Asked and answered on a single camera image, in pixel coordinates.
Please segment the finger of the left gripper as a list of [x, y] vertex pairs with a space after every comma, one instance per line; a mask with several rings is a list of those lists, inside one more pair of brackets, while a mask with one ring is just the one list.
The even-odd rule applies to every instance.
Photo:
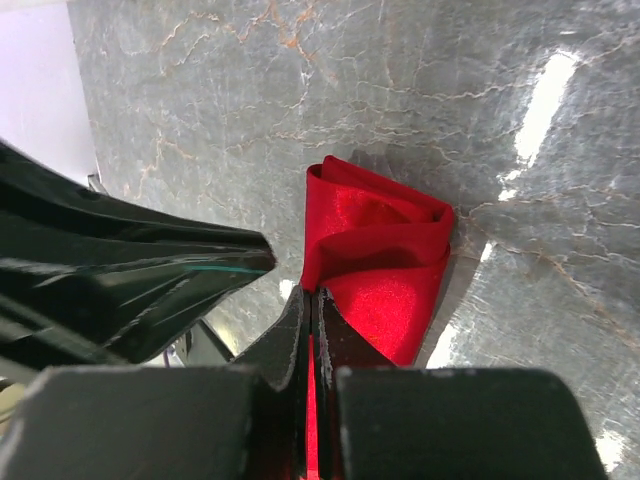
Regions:
[[1, 148], [1, 362], [143, 363], [270, 272], [258, 232], [81, 186]]

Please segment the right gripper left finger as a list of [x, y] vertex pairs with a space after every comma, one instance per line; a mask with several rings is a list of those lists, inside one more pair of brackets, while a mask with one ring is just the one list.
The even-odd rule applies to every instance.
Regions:
[[306, 296], [231, 362], [49, 368], [1, 440], [5, 479], [296, 479], [305, 470]]

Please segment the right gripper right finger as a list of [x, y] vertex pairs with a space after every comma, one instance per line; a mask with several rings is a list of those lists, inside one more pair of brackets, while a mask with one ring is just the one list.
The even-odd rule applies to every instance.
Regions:
[[310, 301], [323, 479], [602, 479], [582, 410], [555, 374], [393, 365]]

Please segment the red cloth napkin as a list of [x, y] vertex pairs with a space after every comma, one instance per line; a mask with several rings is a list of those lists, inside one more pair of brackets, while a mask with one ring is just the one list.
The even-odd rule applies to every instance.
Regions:
[[449, 259], [452, 207], [335, 156], [308, 168], [306, 187], [301, 286], [328, 288], [373, 347], [412, 364]]

